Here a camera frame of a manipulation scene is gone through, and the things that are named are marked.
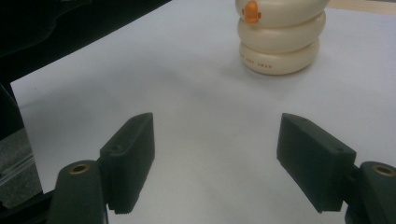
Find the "cream stacked ring toy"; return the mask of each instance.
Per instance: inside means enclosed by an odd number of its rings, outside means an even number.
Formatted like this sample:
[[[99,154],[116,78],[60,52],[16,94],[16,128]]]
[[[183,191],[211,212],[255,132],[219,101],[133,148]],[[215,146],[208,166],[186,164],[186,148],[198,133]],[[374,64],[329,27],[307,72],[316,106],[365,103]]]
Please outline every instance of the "cream stacked ring toy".
[[[319,49],[329,0],[235,0],[241,17],[242,62],[267,75],[289,74],[311,64]]]

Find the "white table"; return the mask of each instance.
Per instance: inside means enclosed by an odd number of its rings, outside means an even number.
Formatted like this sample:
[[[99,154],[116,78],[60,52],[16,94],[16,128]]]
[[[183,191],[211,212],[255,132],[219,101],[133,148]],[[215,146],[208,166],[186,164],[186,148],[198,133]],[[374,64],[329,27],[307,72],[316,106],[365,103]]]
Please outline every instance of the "white table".
[[[316,61],[289,76],[242,65],[233,1],[174,0],[13,82],[43,190],[151,111],[156,159],[135,210],[110,223],[344,223],[276,160],[281,113],[354,148],[357,165],[396,166],[396,17],[327,16]]]

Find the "table surface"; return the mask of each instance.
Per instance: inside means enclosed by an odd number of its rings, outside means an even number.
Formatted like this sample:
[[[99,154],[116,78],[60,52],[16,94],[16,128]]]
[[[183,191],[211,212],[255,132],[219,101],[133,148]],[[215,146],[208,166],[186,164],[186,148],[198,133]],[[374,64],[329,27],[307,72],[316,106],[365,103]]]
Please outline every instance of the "table surface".
[[[233,1],[174,0],[12,83],[44,191],[153,112],[156,159],[132,214],[110,223],[344,223],[317,214],[276,160],[282,113],[396,166],[396,17],[326,9],[312,65],[261,76],[239,60]]]

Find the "beige ring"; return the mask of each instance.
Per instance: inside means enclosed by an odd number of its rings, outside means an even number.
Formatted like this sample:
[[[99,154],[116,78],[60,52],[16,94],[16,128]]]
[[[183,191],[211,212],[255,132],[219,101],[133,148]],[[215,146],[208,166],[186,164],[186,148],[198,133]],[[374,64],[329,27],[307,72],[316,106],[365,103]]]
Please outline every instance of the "beige ring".
[[[318,54],[319,42],[289,53],[263,54],[248,48],[241,42],[239,54],[245,66],[266,75],[285,75],[311,64]]]
[[[241,41],[261,53],[285,53],[301,49],[314,42],[323,31],[326,13],[303,24],[284,28],[264,28],[240,19],[238,34]]]
[[[329,0],[235,0],[239,16],[265,27],[285,27],[317,16]]]

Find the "black object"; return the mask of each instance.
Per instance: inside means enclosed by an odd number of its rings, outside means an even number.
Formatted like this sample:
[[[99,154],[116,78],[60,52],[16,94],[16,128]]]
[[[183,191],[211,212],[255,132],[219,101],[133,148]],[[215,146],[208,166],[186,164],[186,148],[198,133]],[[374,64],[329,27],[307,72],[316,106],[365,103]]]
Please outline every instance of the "black object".
[[[152,114],[129,119],[100,151],[98,161],[65,166],[53,192],[0,214],[0,223],[103,224],[107,204],[130,213],[154,160]]]
[[[277,159],[318,212],[340,211],[347,224],[396,223],[396,169],[367,161],[312,121],[283,114]]]

